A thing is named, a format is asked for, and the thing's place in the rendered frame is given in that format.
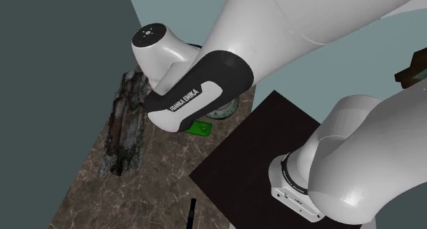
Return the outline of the dark brown wooden furniture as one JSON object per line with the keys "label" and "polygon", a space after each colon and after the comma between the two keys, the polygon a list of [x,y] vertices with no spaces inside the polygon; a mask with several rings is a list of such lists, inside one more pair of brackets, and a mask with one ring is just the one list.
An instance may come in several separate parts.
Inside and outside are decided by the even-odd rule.
{"label": "dark brown wooden furniture", "polygon": [[409,67],[396,73],[394,78],[403,89],[427,78],[427,47],[414,52]]}

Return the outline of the clear glass bowl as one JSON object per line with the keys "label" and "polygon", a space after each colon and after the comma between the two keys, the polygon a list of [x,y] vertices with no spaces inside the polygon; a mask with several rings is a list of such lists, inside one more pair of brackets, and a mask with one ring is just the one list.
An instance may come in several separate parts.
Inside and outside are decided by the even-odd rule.
{"label": "clear glass bowl", "polygon": [[231,117],[236,111],[240,103],[239,96],[234,98],[229,103],[207,113],[205,116],[214,120],[224,120]]}

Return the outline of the black thin stick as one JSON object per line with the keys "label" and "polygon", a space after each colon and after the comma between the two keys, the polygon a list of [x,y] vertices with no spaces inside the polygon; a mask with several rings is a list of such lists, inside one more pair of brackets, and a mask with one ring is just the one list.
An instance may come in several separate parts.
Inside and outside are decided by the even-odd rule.
{"label": "black thin stick", "polygon": [[187,217],[187,224],[185,229],[193,229],[195,217],[196,198],[192,198],[190,202],[190,209]]}

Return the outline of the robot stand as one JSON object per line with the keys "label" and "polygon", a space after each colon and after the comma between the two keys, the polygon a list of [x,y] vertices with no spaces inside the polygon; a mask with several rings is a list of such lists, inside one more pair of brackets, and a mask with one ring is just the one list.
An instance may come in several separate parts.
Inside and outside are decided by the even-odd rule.
{"label": "robot stand", "polygon": [[271,195],[272,160],[301,147],[318,126],[273,91],[190,178],[236,229],[360,229],[327,217],[311,223]]}

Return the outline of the green flat tool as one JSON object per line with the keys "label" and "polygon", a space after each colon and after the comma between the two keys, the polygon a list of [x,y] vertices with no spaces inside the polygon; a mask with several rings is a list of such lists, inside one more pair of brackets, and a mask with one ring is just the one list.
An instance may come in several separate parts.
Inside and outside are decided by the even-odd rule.
{"label": "green flat tool", "polygon": [[187,129],[185,132],[192,134],[207,137],[210,135],[213,124],[210,122],[203,122],[200,120],[195,120],[191,127]]}

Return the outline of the dark weathered oblong slab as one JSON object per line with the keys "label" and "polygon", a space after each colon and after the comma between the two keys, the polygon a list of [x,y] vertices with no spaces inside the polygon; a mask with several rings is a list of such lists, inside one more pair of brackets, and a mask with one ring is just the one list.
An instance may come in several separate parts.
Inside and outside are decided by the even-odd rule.
{"label": "dark weathered oblong slab", "polygon": [[132,70],[122,76],[107,123],[100,177],[140,169],[146,115],[143,102],[151,90],[143,72]]}

